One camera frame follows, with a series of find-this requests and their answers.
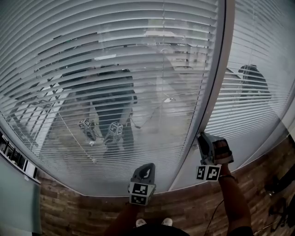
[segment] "cable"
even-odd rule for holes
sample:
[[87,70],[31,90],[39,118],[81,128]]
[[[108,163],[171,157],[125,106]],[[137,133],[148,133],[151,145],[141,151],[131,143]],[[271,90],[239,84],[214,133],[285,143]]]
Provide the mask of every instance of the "cable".
[[255,232],[253,233],[253,235],[255,236],[255,235],[259,234],[261,231],[263,231],[263,230],[265,230],[265,229],[267,229],[267,228],[273,226],[274,224],[276,224],[276,223],[278,223],[278,222],[279,222],[279,220],[276,220],[276,221],[272,222],[272,223],[269,224],[268,226],[265,226],[265,227],[263,227],[262,229],[255,231]]
[[212,222],[212,220],[213,220],[213,217],[214,217],[214,215],[215,215],[215,213],[216,213],[218,207],[221,205],[221,203],[223,203],[223,201],[224,201],[224,199],[222,199],[222,201],[221,201],[221,202],[217,205],[217,207],[215,208],[215,210],[214,210],[214,212],[213,212],[213,215],[212,215],[212,217],[211,217],[211,220],[210,220],[210,222],[209,222],[209,224],[208,224],[208,226],[207,226],[207,229],[206,229],[206,232],[205,232],[204,236],[207,235],[207,232],[208,232],[209,226],[210,226],[210,224],[211,224],[211,222]]
[[97,133],[97,131],[95,130],[95,127],[93,128],[93,131],[94,131],[94,134],[95,134],[96,137],[102,138],[102,137]]
[[137,129],[141,129],[141,128],[142,128],[142,126],[138,126],[137,124],[134,123],[132,117],[130,117],[130,120],[131,120],[132,123],[134,124],[135,128],[137,128]]

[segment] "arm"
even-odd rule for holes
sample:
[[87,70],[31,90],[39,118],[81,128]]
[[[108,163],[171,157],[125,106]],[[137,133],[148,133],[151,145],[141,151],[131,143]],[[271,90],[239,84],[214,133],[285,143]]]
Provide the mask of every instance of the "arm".
[[[230,175],[227,164],[221,166],[220,175]],[[226,215],[229,220],[228,233],[241,226],[251,227],[251,214],[246,199],[235,180],[221,178],[219,184],[224,198]]]
[[127,234],[135,225],[136,217],[140,208],[141,206],[139,205],[128,203],[115,221],[107,228],[104,236],[121,236]]

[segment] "window blind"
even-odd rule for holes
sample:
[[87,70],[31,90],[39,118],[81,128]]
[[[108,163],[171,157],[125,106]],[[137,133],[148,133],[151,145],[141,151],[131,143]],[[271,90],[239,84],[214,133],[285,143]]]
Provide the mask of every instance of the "window blind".
[[294,83],[291,9],[291,1],[236,1],[227,72],[206,132],[237,139],[282,118]]
[[29,158],[96,196],[125,195],[135,168],[154,162],[167,191],[206,102],[217,1],[1,5],[0,112]]

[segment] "person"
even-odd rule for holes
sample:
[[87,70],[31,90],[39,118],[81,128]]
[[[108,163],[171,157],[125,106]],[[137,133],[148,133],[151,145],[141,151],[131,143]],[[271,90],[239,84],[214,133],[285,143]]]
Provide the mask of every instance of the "person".
[[242,88],[245,89],[242,90],[241,97],[261,97],[266,100],[271,98],[266,79],[256,65],[243,65],[238,72],[243,73]]
[[[229,221],[228,236],[252,236],[250,210],[235,178],[230,173],[228,164],[221,166],[218,181]],[[127,204],[125,209],[107,228],[104,236],[151,236],[154,233],[157,235],[188,235],[184,231],[173,227],[170,218],[166,218],[161,225],[147,224],[143,219],[136,221],[140,209],[141,206],[139,205]]]
[[[83,63],[91,62],[92,59],[80,61],[68,65],[67,68],[81,65]],[[116,65],[102,65],[101,68],[112,67],[113,70],[101,72],[87,77],[76,77],[64,82],[60,82],[60,85],[67,85],[72,82],[78,82],[75,85],[66,86],[65,89],[82,89],[76,92],[76,95],[81,97],[77,98],[79,101],[92,100],[92,104],[95,106],[97,115],[99,116],[98,127],[104,138],[104,144],[106,151],[103,157],[112,157],[119,154],[120,148],[118,146],[118,140],[113,140],[112,136],[108,136],[108,131],[111,123],[118,122],[123,126],[122,139],[123,148],[125,154],[132,156],[134,150],[134,137],[131,128],[131,116],[133,114],[132,105],[137,103],[137,96],[134,92],[134,84],[132,76],[122,76],[121,73],[130,72],[128,69],[118,70]],[[83,68],[63,74],[63,77],[71,76],[80,72],[85,72],[95,69],[93,67]],[[91,77],[97,77],[96,81],[83,83]],[[93,86],[94,88],[83,89],[83,87]],[[84,103],[86,106],[90,106],[90,102]]]

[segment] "wrist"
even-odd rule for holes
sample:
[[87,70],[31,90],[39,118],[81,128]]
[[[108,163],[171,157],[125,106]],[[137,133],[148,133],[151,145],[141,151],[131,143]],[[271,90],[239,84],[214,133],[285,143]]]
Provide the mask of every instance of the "wrist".
[[222,164],[219,175],[231,175],[228,164]]
[[219,175],[218,180],[220,181],[222,179],[228,179],[228,178],[233,179],[236,183],[238,182],[238,180],[232,175]]

